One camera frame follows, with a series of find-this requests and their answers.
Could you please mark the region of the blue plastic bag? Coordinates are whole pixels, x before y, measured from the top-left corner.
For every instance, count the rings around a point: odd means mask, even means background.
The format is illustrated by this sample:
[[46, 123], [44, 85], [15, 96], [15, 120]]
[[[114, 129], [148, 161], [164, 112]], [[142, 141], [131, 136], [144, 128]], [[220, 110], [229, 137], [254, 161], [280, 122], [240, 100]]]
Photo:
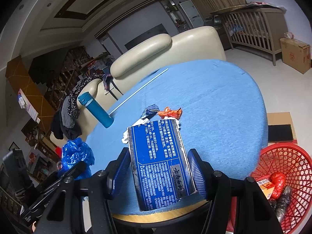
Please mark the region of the blue plastic bag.
[[62, 168], [58, 171], [58, 177], [61, 177], [79, 162], [85, 162], [87, 167], [75, 180], [91, 177], [90, 166], [94, 165], [95, 157], [92, 149], [80, 137], [74, 140], [68, 140], [63, 145], [61, 157]]

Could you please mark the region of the dark blue medicine box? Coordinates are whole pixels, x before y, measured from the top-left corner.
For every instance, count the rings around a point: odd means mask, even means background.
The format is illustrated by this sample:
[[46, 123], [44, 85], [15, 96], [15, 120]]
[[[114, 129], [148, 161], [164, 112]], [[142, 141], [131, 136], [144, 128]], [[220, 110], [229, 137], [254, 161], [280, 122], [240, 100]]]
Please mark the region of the dark blue medicine box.
[[128, 146], [140, 211], [168, 207], [197, 192], [179, 121], [131, 126]]

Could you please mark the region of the orange plastic wrapper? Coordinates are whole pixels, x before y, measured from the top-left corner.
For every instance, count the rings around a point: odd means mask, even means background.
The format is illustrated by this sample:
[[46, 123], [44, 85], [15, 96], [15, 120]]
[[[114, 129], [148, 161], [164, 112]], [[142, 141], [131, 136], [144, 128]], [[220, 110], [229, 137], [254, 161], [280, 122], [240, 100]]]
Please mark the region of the orange plastic wrapper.
[[179, 120], [182, 113], [183, 110], [181, 108], [177, 110], [171, 110], [169, 107], [166, 107], [164, 111], [159, 111], [157, 114], [160, 116], [161, 119], [165, 119], [167, 117]]

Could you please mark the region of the small blue wrapper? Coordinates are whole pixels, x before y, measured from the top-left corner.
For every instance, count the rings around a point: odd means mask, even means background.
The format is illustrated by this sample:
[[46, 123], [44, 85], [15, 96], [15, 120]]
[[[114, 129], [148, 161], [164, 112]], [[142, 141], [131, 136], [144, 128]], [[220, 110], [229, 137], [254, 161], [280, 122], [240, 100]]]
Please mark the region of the small blue wrapper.
[[151, 119], [159, 112], [159, 107], [156, 104], [149, 105], [143, 111], [141, 119]]

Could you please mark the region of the red plastic bag ball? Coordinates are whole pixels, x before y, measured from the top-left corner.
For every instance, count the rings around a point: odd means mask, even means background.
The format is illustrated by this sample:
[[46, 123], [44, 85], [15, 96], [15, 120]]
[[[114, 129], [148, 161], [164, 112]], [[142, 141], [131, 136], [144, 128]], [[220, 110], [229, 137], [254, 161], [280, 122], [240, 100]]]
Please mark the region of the red plastic bag ball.
[[279, 199], [284, 187], [285, 187], [285, 174], [282, 172], [275, 172], [270, 176], [270, 179], [272, 182], [276, 183], [276, 192], [277, 192], [277, 199]]

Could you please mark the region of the red yellow white medicine box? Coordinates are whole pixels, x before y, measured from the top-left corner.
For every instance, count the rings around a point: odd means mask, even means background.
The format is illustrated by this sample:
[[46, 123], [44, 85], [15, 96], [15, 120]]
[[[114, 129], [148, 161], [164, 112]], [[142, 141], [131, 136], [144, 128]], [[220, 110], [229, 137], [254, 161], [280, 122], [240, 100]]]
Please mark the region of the red yellow white medicine box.
[[269, 199], [276, 200], [278, 198], [275, 182], [272, 182], [269, 179], [261, 179], [257, 181], [257, 184], [268, 200]]

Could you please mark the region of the black plastic bag ball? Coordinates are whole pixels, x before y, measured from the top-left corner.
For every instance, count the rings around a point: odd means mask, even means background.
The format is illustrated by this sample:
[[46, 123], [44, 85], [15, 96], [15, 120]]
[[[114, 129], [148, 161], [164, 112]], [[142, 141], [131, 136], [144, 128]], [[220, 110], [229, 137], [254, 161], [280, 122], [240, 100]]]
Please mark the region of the black plastic bag ball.
[[285, 186], [280, 197], [275, 199], [270, 199], [269, 204], [276, 214], [278, 222], [281, 223], [287, 212], [291, 202], [291, 187], [289, 185]]

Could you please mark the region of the white crumpled plastic bag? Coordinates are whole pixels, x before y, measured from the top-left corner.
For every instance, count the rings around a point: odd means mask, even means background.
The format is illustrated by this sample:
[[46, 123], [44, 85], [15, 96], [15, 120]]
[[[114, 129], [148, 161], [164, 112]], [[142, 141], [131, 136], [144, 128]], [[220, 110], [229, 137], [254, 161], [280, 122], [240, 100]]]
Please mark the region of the white crumpled plastic bag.
[[[171, 119], [173, 121], [175, 121], [175, 123], [177, 124], [178, 128], [180, 128], [180, 121], [175, 119], [175, 118], [172, 118], [172, 117], [165, 117], [165, 119]], [[139, 119], [137, 120], [133, 126], [136, 126], [136, 125], [143, 125], [145, 123], [149, 122], [149, 120], [146, 118], [146, 119]], [[128, 131], [126, 130], [124, 133], [123, 133], [123, 138], [121, 139], [122, 143], [123, 144], [127, 144], [129, 142], [129, 139], [128, 139]]]

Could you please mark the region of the grey clothes on sofa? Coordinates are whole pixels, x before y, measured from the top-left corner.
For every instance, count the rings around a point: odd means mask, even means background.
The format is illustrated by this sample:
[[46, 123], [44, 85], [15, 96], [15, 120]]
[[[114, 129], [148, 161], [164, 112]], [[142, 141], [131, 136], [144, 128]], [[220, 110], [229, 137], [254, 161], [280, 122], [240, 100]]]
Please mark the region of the grey clothes on sofa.
[[62, 140], [66, 137], [74, 140], [82, 135], [82, 130], [76, 121], [68, 114], [69, 96], [67, 96], [60, 109], [54, 114], [50, 126], [51, 132], [56, 139]]

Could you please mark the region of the blue thermos bottle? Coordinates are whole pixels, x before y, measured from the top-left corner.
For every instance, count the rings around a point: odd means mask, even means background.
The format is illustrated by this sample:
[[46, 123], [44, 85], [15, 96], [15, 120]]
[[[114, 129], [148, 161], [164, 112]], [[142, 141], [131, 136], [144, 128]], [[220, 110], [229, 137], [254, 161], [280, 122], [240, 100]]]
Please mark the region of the blue thermos bottle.
[[109, 128], [114, 119], [102, 108], [89, 92], [78, 97], [78, 101], [105, 127]]

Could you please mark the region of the black white dotted cloth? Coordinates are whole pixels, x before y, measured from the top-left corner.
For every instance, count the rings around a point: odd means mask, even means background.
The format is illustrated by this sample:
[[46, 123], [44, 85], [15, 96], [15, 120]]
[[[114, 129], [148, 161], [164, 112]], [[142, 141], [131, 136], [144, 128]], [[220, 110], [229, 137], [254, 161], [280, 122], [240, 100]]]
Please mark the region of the black white dotted cloth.
[[67, 104], [67, 113], [72, 119], [78, 119], [80, 111], [77, 105], [77, 98], [83, 88], [90, 83], [92, 80], [100, 79], [102, 80], [104, 73], [93, 73], [89, 77], [78, 81], [73, 90], [69, 94], [69, 100]]

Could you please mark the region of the blue round table mat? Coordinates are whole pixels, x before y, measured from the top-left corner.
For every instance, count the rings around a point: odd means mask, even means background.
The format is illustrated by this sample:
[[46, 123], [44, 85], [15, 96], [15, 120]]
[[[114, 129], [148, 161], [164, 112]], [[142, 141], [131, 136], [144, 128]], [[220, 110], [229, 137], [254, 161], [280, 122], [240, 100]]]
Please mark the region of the blue round table mat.
[[93, 173], [115, 160], [121, 139], [145, 108], [181, 108], [180, 133], [186, 150], [196, 149], [202, 160], [233, 179], [245, 179], [256, 167], [268, 143], [264, 100], [253, 78], [238, 66], [221, 60], [196, 60], [161, 68], [137, 83], [110, 112], [164, 69], [116, 112], [109, 128], [97, 124], [87, 136], [95, 163]]

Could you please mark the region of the cream leather sofa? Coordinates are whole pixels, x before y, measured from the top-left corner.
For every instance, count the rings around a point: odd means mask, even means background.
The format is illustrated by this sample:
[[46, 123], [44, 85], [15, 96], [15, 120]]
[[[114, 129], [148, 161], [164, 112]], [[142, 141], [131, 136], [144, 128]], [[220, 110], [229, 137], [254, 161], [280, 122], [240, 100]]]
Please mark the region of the cream leather sofa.
[[[117, 58], [110, 67], [110, 74], [118, 89], [125, 95], [139, 81], [164, 66], [187, 61], [225, 60], [225, 51], [217, 31], [213, 27], [198, 27], [179, 33], [155, 35], [136, 45]], [[110, 89], [120, 99], [113, 85]], [[81, 93], [89, 92], [104, 108], [109, 110], [117, 100], [104, 89], [103, 81], [92, 80]]]

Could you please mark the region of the flat cardboard on floor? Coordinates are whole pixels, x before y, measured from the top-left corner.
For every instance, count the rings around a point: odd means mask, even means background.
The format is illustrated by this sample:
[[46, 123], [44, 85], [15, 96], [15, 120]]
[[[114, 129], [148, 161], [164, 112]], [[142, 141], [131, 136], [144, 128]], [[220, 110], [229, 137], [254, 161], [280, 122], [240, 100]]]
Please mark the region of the flat cardboard on floor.
[[297, 144], [297, 137], [293, 120], [289, 112], [267, 113], [268, 144], [293, 143]]

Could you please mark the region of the red plastic basket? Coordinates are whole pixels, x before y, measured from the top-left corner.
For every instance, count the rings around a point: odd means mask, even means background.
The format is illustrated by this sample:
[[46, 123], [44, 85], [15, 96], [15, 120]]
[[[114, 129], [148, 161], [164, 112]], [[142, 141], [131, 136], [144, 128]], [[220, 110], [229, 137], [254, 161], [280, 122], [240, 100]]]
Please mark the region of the red plastic basket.
[[283, 210], [281, 227], [284, 233], [294, 233], [311, 208], [311, 157], [293, 143], [275, 143], [260, 153], [251, 176], [261, 184], [268, 200], [276, 205], [282, 192], [289, 187], [289, 205]]

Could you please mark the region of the purple bag on sofa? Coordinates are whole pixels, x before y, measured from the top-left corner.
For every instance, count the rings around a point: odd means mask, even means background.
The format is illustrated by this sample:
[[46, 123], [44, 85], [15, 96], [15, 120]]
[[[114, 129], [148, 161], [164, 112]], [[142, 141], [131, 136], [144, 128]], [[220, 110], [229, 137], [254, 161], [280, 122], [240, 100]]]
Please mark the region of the purple bag on sofa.
[[113, 81], [113, 76], [111, 74], [103, 74], [103, 84], [104, 84], [104, 89], [109, 92], [109, 94], [114, 97], [116, 100], [118, 100], [118, 98], [116, 97], [116, 95], [112, 92], [112, 90], [110, 89], [110, 85], [112, 84], [114, 89], [116, 89], [121, 95], [123, 95], [123, 93], [118, 89], [117, 85], [114, 83]]

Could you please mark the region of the dark wooden shelf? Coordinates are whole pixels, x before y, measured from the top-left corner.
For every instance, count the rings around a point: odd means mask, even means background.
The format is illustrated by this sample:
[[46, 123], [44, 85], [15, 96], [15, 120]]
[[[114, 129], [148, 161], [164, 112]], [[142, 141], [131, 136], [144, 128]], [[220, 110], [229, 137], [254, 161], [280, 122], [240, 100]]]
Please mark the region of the dark wooden shelf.
[[89, 77], [99, 69], [95, 65], [106, 67], [107, 52], [91, 57], [84, 46], [61, 48], [35, 57], [28, 73], [37, 84], [47, 87], [44, 97], [54, 110], [60, 108], [64, 96], [70, 94], [78, 81]]

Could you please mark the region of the white thin rod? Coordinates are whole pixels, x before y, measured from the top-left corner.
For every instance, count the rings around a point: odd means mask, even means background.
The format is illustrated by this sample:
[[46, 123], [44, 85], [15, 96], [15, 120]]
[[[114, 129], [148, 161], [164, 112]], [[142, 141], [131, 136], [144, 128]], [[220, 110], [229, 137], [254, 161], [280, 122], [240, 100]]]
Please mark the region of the white thin rod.
[[117, 107], [115, 107], [109, 115], [112, 115], [114, 112], [116, 112], [121, 106], [123, 106], [128, 100], [130, 100], [133, 96], [135, 96], [138, 92], [140, 92], [143, 88], [145, 88], [147, 85], [149, 85], [151, 82], [155, 81], [155, 79], [159, 78], [161, 75], [163, 75], [165, 72], [167, 72], [169, 68], [164, 69], [159, 74], [154, 76], [151, 80], [149, 80], [147, 83], [145, 83], [143, 86], [141, 86], [138, 90], [133, 92], [129, 97], [127, 97], [124, 101], [122, 101]]

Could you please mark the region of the cardboard box on floor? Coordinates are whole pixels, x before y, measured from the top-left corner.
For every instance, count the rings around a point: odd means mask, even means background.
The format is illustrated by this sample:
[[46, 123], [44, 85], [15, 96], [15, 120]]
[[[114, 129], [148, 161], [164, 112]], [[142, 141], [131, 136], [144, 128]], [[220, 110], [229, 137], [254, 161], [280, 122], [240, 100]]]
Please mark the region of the cardboard box on floor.
[[282, 61], [301, 74], [311, 68], [310, 45], [295, 39], [281, 38]]

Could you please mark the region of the wooden baby crib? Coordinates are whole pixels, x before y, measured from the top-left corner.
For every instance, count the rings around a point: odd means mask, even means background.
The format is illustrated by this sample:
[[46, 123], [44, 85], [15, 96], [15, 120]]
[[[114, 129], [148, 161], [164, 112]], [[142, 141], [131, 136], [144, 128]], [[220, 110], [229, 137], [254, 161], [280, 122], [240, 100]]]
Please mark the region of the wooden baby crib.
[[252, 2], [212, 12], [218, 16], [234, 48], [243, 45], [266, 52], [275, 66], [281, 53], [280, 39], [288, 32], [283, 9], [267, 3]]

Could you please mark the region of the white air conditioner unit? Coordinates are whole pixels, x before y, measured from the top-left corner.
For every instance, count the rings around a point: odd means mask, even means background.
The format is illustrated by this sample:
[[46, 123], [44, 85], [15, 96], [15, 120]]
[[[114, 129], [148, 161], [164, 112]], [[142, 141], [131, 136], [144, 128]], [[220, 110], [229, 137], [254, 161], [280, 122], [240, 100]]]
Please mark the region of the white air conditioner unit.
[[181, 2], [179, 5], [193, 28], [204, 26], [204, 20], [191, 0]]

